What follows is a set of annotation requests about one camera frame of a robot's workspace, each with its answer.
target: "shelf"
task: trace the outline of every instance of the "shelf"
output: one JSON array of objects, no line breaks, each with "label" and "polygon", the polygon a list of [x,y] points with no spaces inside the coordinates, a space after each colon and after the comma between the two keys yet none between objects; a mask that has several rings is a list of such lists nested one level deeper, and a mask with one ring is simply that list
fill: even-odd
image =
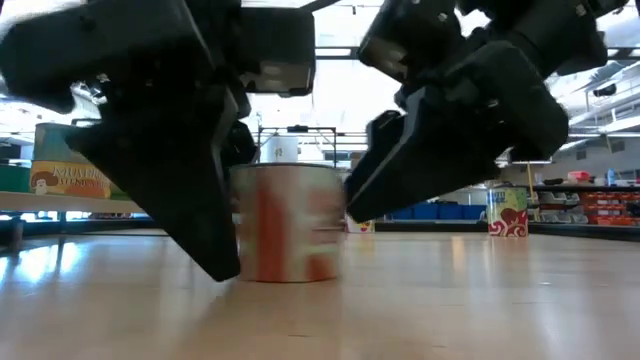
[{"label": "shelf", "polygon": [[[433,221],[385,221],[376,223],[378,232],[453,232],[488,233],[485,222],[436,223]],[[602,240],[640,241],[640,227],[598,226],[586,224],[529,223],[529,233]]]},{"label": "shelf", "polygon": [[84,211],[95,213],[144,213],[136,203],[60,195],[35,195],[0,191],[0,209],[4,211]]}]

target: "blue bin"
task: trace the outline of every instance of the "blue bin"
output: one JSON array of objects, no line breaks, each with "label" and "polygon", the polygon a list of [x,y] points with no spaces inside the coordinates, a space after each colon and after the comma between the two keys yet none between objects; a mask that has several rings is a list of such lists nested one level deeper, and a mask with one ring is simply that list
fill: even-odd
[{"label": "blue bin", "polygon": [[480,214],[486,209],[486,205],[464,205],[462,216],[465,220],[480,220]]},{"label": "blue bin", "polygon": [[437,220],[438,204],[417,204],[413,207],[413,218],[416,220]]},{"label": "blue bin", "polygon": [[391,213],[393,220],[411,220],[413,219],[413,208],[402,209]]},{"label": "blue bin", "polygon": [[438,206],[438,219],[440,220],[462,220],[462,205],[440,204]]}]

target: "can label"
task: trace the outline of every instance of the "can label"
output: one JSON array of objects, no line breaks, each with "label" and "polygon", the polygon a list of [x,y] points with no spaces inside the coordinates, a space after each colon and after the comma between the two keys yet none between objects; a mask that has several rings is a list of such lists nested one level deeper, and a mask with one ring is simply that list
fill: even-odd
[{"label": "can label", "polygon": [[487,193],[487,204],[490,235],[528,235],[527,192],[524,188],[491,189]]},{"label": "can label", "polygon": [[231,183],[243,279],[307,282],[337,276],[344,197],[334,169],[241,167],[232,171]]},{"label": "can label", "polygon": [[373,220],[359,223],[355,222],[348,214],[345,215],[345,220],[347,223],[347,232],[349,233],[372,233],[374,231]]},{"label": "can label", "polygon": [[36,195],[111,197],[111,181],[89,164],[34,161],[29,185]]}]

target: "green container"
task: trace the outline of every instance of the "green container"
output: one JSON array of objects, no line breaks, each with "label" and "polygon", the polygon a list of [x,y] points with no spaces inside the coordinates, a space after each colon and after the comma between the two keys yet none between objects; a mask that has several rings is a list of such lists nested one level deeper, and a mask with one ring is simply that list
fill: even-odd
[{"label": "green container", "polygon": [[0,191],[29,192],[28,167],[0,165]]},{"label": "green container", "polygon": [[78,130],[77,126],[72,125],[37,124],[33,141],[33,160],[89,164],[89,161],[84,156],[72,151],[65,142],[65,138],[68,135]]}]

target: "window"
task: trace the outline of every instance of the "window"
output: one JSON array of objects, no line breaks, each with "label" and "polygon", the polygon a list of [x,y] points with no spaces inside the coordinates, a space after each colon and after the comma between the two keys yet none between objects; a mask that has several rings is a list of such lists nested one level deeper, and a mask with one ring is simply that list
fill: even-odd
[{"label": "window", "polygon": [[313,93],[305,97],[251,95],[253,109],[244,119],[253,131],[257,121],[265,127],[335,126],[343,132],[363,132],[367,123],[386,110],[400,84],[357,60],[317,62]]},{"label": "window", "polygon": [[341,6],[339,3],[313,13],[316,46],[358,46],[378,7]]},{"label": "window", "polygon": [[624,141],[614,141],[611,142],[611,152],[617,153],[624,151]]},{"label": "window", "polygon": [[636,172],[635,170],[622,171],[616,174],[616,180],[635,180]]}]

